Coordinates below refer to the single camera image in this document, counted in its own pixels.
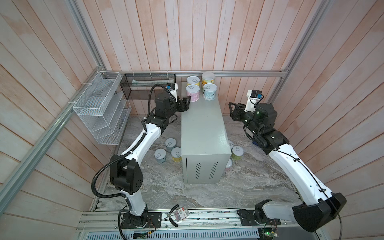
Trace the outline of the blue label can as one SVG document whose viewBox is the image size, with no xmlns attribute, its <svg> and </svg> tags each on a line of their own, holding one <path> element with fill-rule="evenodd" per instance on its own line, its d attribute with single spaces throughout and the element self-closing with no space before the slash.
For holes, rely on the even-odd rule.
<svg viewBox="0 0 384 240">
<path fill-rule="evenodd" d="M 154 156 L 158 163 L 164 163 L 166 161 L 167 152 L 164 149 L 157 149 Z"/>
</svg>

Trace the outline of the green label can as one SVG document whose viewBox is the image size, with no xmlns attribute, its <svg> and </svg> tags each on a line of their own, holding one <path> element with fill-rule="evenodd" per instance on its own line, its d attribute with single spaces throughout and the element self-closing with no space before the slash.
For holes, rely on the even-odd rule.
<svg viewBox="0 0 384 240">
<path fill-rule="evenodd" d="M 239 161 L 242 159 L 244 155 L 244 149 L 240 146 L 234 146 L 232 148 L 232 154 L 231 154 L 231 159 L 234 161 Z"/>
</svg>

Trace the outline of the orange yellow label can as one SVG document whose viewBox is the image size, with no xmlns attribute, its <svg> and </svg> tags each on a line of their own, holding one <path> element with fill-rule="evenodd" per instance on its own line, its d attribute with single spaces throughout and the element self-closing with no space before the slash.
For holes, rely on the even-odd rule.
<svg viewBox="0 0 384 240">
<path fill-rule="evenodd" d="M 216 75 L 212 72 L 205 72 L 202 74 L 202 85 L 214 84 Z"/>
</svg>

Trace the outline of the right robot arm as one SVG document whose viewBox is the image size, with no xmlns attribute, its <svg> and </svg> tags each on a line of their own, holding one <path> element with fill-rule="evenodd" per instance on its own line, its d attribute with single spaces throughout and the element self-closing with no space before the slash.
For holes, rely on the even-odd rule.
<svg viewBox="0 0 384 240">
<path fill-rule="evenodd" d="M 302 201 L 300 205 L 264 200 L 255 205 L 254 218 L 260 225 L 279 219 L 299 224 L 313 233 L 340 216 L 347 203 L 305 165 L 283 133 L 274 128 L 277 112 L 272 104 L 229 103 L 230 116 L 242 122 L 248 139 L 255 142 L 289 177 Z"/>
</svg>

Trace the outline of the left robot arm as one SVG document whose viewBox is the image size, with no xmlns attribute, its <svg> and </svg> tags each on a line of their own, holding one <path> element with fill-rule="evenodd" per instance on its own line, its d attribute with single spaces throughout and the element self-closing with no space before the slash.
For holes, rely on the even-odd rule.
<svg viewBox="0 0 384 240">
<path fill-rule="evenodd" d="M 101 199 L 124 198 L 128 209 L 120 213 L 118 226 L 122 219 L 130 221 L 137 228 L 148 224 L 148 206 L 141 194 L 144 175 L 141 163 L 152 144 L 162 135 L 171 123 L 170 118 L 177 112 L 189 109 L 191 97 L 182 99 L 171 93 L 163 92 L 155 99 L 155 108 L 149 109 L 147 116 L 142 120 L 143 130 L 135 141 L 120 155 L 113 155 L 110 162 L 98 170 L 91 182 L 93 194 Z M 119 191 L 117 194 L 105 195 L 96 188 L 96 182 L 103 171 L 110 170 L 110 182 Z"/>
</svg>

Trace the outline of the light pink label can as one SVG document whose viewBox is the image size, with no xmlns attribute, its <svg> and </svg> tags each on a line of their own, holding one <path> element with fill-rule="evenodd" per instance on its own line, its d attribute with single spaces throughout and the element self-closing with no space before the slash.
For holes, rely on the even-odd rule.
<svg viewBox="0 0 384 240">
<path fill-rule="evenodd" d="M 225 171 L 228 172 L 229 170 L 232 169 L 232 167 L 233 167 L 233 161 L 232 161 L 232 159 L 229 159 L 228 163 L 226 165 Z"/>
</svg>

